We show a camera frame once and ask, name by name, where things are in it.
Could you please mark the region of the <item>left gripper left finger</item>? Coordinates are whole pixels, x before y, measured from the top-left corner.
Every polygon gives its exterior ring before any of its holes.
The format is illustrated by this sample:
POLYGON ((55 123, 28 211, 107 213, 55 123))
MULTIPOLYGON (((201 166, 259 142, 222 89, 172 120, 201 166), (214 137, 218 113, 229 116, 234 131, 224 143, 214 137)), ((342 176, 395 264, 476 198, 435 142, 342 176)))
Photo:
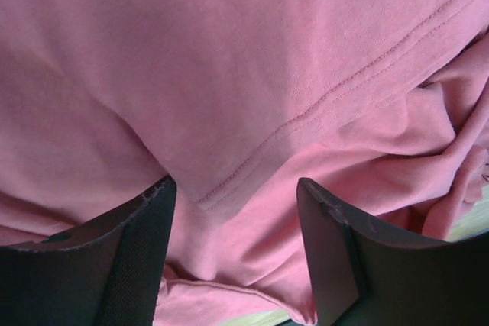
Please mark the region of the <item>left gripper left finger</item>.
POLYGON ((41 242, 1 248, 3 325, 151 325, 176 203, 169 176, 41 242))

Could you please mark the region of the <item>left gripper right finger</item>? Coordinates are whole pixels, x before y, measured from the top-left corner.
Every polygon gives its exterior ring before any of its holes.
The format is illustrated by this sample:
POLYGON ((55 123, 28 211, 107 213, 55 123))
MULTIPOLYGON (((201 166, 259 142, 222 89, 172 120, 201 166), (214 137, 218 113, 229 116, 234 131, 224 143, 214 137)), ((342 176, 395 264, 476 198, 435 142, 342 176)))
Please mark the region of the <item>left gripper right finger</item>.
POLYGON ((486 325, 488 235, 435 240, 309 178, 296 188, 320 325, 486 325))

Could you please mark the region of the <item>pink t shirt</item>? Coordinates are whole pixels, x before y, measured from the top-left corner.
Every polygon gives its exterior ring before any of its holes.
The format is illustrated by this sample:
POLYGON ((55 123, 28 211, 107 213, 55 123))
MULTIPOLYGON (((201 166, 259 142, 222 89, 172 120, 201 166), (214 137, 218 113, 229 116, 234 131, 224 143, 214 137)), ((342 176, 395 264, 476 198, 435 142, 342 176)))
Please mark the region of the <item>pink t shirt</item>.
POLYGON ((1 0, 1 242, 164 176, 157 325, 316 322, 309 177, 443 240, 488 179, 488 0, 1 0))

